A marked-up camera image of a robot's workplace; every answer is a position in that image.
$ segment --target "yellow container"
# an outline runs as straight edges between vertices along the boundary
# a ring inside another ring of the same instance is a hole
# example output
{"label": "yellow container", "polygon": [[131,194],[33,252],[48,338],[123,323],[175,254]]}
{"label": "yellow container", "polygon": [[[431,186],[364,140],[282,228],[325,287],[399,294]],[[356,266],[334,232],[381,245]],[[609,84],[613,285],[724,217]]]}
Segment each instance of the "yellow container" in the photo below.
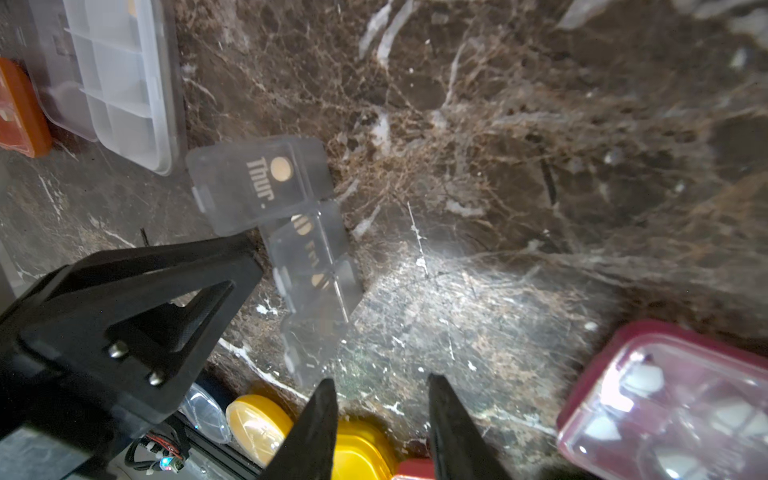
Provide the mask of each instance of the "yellow container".
{"label": "yellow container", "polygon": [[365,422],[340,422],[332,480],[391,480],[397,459],[384,434]]}
{"label": "yellow container", "polygon": [[293,428],[290,417],[272,400],[243,395],[227,407],[232,435],[253,460],[266,466]]}

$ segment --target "brown marble surface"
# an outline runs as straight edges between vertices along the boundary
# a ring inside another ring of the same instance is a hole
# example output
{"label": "brown marble surface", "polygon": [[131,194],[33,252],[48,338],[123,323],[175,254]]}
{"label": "brown marble surface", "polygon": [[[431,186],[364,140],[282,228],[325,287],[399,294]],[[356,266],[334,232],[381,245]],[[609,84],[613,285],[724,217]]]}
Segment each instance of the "brown marble surface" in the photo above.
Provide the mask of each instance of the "brown marble surface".
{"label": "brown marble surface", "polygon": [[[652,316],[765,352],[759,8],[623,0],[565,21],[570,1],[175,6],[190,147],[325,143],[366,286],[329,370],[345,415],[400,454],[425,451],[430,372],[532,478],[563,462],[555,417],[620,325]],[[183,172],[55,136],[50,158],[0,154],[0,240],[25,278],[141,244],[142,227],[155,244],[213,235]],[[296,414],[310,392],[283,364],[285,313],[265,277],[210,366]]]}

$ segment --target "metal screw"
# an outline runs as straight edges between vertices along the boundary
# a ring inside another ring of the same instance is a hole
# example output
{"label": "metal screw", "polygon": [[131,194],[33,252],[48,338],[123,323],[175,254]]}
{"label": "metal screw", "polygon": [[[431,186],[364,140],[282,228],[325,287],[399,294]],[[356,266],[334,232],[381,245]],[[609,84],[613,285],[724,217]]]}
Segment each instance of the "metal screw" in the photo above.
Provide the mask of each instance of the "metal screw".
{"label": "metal screw", "polygon": [[128,345],[126,345],[122,340],[118,340],[109,346],[107,353],[113,359],[119,359],[128,353]]}
{"label": "metal screw", "polygon": [[152,386],[160,386],[162,383],[165,382],[165,377],[161,372],[152,372],[151,375],[149,375],[149,384]]}

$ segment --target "red plastic container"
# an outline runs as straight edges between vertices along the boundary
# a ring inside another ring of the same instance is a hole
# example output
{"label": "red plastic container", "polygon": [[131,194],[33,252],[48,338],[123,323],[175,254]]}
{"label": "red plastic container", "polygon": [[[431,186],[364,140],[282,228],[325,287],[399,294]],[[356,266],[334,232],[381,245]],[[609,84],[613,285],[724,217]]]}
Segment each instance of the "red plastic container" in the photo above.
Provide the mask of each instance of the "red plastic container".
{"label": "red plastic container", "polygon": [[606,480],[768,478],[768,359],[656,320],[620,329],[558,417]]}
{"label": "red plastic container", "polygon": [[410,458],[400,463],[392,480],[434,480],[435,465],[428,458]]}

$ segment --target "clear plastic container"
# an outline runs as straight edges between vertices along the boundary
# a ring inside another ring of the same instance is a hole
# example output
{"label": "clear plastic container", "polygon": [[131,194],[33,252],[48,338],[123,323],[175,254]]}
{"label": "clear plastic container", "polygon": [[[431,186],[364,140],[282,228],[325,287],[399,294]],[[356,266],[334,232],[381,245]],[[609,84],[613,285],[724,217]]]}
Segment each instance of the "clear plastic container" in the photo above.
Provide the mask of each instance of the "clear plastic container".
{"label": "clear plastic container", "polygon": [[198,207],[217,235],[308,210],[333,196],[323,144],[291,135],[196,148],[187,155]]}
{"label": "clear plastic container", "polygon": [[160,175],[186,148],[173,10],[162,0],[29,0],[19,27],[55,124]]}
{"label": "clear plastic container", "polygon": [[202,386],[192,384],[179,406],[179,411],[208,439],[221,444],[232,440],[226,414],[216,399]]}
{"label": "clear plastic container", "polygon": [[314,288],[311,296],[286,296],[298,308],[280,326],[286,366],[302,387],[313,387],[325,378],[323,368],[336,356],[349,317],[362,299],[357,267],[347,256],[338,259]]}
{"label": "clear plastic container", "polygon": [[762,478],[768,360],[654,320],[620,330],[558,417],[558,449],[607,480]]}
{"label": "clear plastic container", "polygon": [[266,244],[275,284],[292,312],[329,288],[334,274],[346,276],[352,270],[346,266],[351,264],[349,259],[335,265],[349,251],[349,242],[334,201],[313,204],[304,214],[293,215],[267,237]]}

